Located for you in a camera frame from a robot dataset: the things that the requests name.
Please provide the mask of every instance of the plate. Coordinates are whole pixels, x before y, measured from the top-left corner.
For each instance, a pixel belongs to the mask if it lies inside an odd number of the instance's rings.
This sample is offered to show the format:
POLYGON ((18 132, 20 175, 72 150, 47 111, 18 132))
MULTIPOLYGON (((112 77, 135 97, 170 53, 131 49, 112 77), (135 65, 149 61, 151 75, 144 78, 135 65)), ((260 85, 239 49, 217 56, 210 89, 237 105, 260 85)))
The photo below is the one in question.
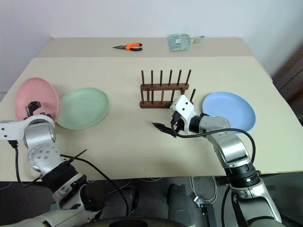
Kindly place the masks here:
POLYGON ((93 87, 67 93, 60 100, 61 111, 57 123, 66 129, 84 129, 99 121, 108 111, 108 97, 93 87))
POLYGON ((58 93, 46 80, 34 77, 26 80, 17 91, 15 115, 18 121, 28 117, 25 107, 33 101, 41 103, 41 107, 34 114, 47 113, 54 121, 57 120, 60 110, 58 93))
POLYGON ((205 114, 224 117, 232 128, 249 131, 255 125, 256 115, 250 104, 238 95, 230 92, 213 92, 203 101, 205 114))

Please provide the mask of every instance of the green plate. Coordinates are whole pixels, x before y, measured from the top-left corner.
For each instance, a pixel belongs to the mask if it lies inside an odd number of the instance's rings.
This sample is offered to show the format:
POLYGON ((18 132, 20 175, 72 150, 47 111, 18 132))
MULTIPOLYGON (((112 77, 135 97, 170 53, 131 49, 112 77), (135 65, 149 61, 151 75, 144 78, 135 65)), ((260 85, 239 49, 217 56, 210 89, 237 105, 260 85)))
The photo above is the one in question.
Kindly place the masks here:
POLYGON ((57 123, 66 129, 84 129, 99 121, 108 111, 108 97, 93 87, 79 88, 60 100, 57 123))

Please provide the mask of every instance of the table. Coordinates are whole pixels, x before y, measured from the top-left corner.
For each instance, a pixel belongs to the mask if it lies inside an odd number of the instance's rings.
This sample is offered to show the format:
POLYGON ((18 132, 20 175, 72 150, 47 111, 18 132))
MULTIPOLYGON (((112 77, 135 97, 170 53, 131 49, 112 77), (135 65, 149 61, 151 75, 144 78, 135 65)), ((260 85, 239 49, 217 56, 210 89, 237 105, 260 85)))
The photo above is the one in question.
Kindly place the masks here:
MULTIPOLYGON (((190 95, 196 112, 203 99, 215 91, 233 92, 246 99, 256 114, 250 131, 257 146, 255 167, 264 174, 303 169, 303 128, 295 114, 272 84, 271 78, 238 38, 209 38, 193 45, 188 52, 169 52, 165 38, 61 38, 52 40, 34 58, 8 91, 0 106, 1 120, 14 120, 14 98, 17 89, 28 78, 49 81, 60 96, 80 87, 96 87, 109 97, 106 117, 82 130, 56 126, 57 146, 61 152, 76 155, 84 149, 83 158, 93 162, 112 179, 171 177, 190 175, 225 175, 213 146, 203 138, 182 139, 162 133, 152 125, 169 125, 169 109, 141 109, 141 70, 145 81, 150 70, 154 83, 173 81, 182 69, 181 82, 192 70, 190 95), (127 52, 112 46, 127 42, 143 43, 142 52, 127 52)), ((155 99, 160 94, 155 92, 155 99)), ((165 93, 170 99, 170 92, 165 93)), ((239 135, 251 154, 250 141, 239 135)), ((21 179, 37 177, 26 161, 27 149, 19 141, 21 179)), ((15 181, 15 152, 6 141, 0 142, 0 180, 15 181)), ((102 179, 85 163, 75 161, 76 169, 89 179, 102 179)))

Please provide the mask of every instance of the white wall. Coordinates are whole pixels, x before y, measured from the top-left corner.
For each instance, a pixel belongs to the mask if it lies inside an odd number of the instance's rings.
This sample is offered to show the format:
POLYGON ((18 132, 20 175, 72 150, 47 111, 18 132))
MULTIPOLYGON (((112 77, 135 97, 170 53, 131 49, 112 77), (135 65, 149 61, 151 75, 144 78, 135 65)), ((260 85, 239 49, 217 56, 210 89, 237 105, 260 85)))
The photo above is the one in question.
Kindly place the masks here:
POLYGON ((0 91, 52 37, 241 37, 273 75, 303 42, 302 0, 0 0, 0 91))

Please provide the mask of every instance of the pliers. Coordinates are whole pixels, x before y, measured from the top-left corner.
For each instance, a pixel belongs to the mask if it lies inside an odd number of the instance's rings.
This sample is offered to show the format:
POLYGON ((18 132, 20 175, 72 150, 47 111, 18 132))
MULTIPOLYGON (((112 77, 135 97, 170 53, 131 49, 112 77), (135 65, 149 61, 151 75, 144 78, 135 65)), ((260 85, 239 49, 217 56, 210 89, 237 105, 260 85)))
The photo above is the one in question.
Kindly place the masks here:
POLYGON ((141 51, 142 48, 139 47, 139 46, 142 46, 142 44, 141 43, 125 44, 125 45, 122 45, 122 46, 114 46, 113 48, 125 49, 127 51, 141 51))

